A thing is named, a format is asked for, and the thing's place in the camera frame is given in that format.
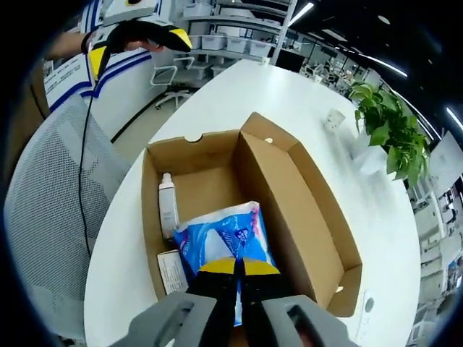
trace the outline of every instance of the gray mesh chair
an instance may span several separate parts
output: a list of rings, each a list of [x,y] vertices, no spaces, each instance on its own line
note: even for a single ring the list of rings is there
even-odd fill
[[[4,205],[12,254],[32,303],[52,333],[84,340],[83,299],[89,256],[77,192],[87,106],[74,95],[32,136]],[[92,247],[129,169],[90,116],[82,203]]]
[[[172,86],[185,85],[194,81],[197,77],[197,71],[191,70],[191,66],[195,61],[194,56],[188,56],[183,58],[174,58],[174,54],[170,50],[165,50],[162,53],[152,53],[151,60],[154,62],[154,72],[150,79],[150,83],[153,86]],[[175,63],[180,61],[188,61],[187,66],[182,69],[179,68]],[[156,102],[155,107],[159,108],[163,103],[174,99],[175,109],[179,107],[179,99],[188,99],[191,94],[188,90],[178,90],[167,92],[166,96]]]

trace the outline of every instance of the white round table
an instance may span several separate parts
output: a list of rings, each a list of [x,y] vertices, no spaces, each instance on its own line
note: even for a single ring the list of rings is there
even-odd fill
[[[347,118],[336,133],[323,128],[331,108]],[[257,111],[293,134],[330,185],[352,230],[363,262],[360,296],[375,304],[368,324],[362,297],[342,319],[362,346],[404,346],[420,290],[420,250],[404,185],[386,173],[363,176],[348,148],[357,136],[354,106],[307,78],[242,60],[195,93],[151,142],[239,129]],[[127,334],[134,316],[157,301],[145,254],[138,157],[116,193],[95,243],[85,289],[85,335],[90,347]]]

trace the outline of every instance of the blue plastic bag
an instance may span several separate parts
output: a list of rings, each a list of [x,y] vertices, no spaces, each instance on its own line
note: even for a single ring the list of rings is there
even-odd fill
[[[266,229],[258,202],[224,208],[183,223],[174,232],[180,253],[196,275],[208,262],[223,257],[243,257],[275,265],[268,250]],[[241,325],[240,289],[235,325]]]

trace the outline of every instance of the open cardboard box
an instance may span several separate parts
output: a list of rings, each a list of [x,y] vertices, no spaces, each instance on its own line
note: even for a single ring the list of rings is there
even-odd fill
[[[296,293],[337,317],[353,315],[362,262],[336,198],[297,139],[253,113],[240,130],[204,134],[197,142],[175,138],[148,146],[143,232],[158,298],[165,291],[157,254],[171,247],[163,240],[158,209],[158,184],[165,172],[175,183],[181,222],[259,202],[270,251]],[[343,289],[337,293],[339,286]]]

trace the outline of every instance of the potted plant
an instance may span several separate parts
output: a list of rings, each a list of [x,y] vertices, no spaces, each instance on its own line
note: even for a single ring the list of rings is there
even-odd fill
[[[428,172],[429,149],[408,106],[393,93],[361,82],[352,85],[350,98],[359,103],[357,130],[362,122],[368,145],[381,146],[387,153],[386,172],[395,172],[395,179],[408,179],[410,187],[416,185],[420,175]]]

